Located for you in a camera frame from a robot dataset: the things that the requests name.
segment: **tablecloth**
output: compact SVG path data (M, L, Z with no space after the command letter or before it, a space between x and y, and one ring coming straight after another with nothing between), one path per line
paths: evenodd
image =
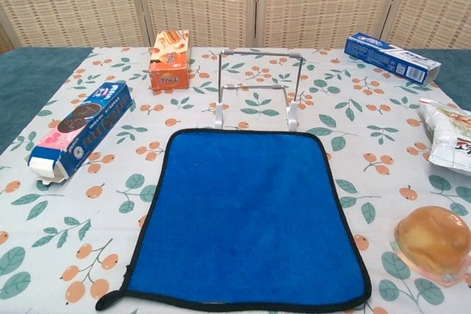
M118 289L169 136L183 128L214 125L219 51L193 48L188 90L152 91L148 48L95 48L0 156L3 313L93 313L100 296ZM435 285L411 271L389 245L394 222L421 206L449 208L471 224L471 179L426 160L431 143L417 110L422 97L454 103L434 85L416 86L342 50L295 51L307 60L298 130L318 135L325 145L372 280L372 297L357 311L466 313L471 290L465 282L451 288ZM294 60L260 55L223 60L225 84L280 83L294 95ZM130 111L67 182L50 187L37 182L25 157L50 127L105 81L129 85L134 99ZM287 130L283 101L279 90L225 91L224 128ZM243 182L250 174L239 171L237 177ZM186 310L124 299L108 312Z

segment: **blue towel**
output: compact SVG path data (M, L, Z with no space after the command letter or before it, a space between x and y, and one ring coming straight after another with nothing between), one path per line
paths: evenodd
M313 135L187 129L163 171L119 291L194 310L346 310L371 294Z

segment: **snack bag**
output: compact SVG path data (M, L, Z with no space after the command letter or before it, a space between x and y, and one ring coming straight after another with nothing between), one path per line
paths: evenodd
M471 112L420 99L420 112L433 135L431 155L435 165L471 176Z

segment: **oreo box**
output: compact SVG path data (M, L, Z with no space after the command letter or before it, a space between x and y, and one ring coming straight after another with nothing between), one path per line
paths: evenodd
M442 65L361 32L348 37L345 53L419 85L435 80Z
M28 166L44 184L69 178L131 103L126 84L104 83L39 142Z

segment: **biscuit box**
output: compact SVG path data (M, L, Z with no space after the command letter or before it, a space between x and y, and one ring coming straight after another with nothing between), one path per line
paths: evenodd
M435 80L442 65L361 32L348 37L345 53L419 85Z
M153 90L188 88L189 41L188 30L157 33L149 64Z
M131 104L126 84L104 83L39 142L28 166L46 185L69 178Z

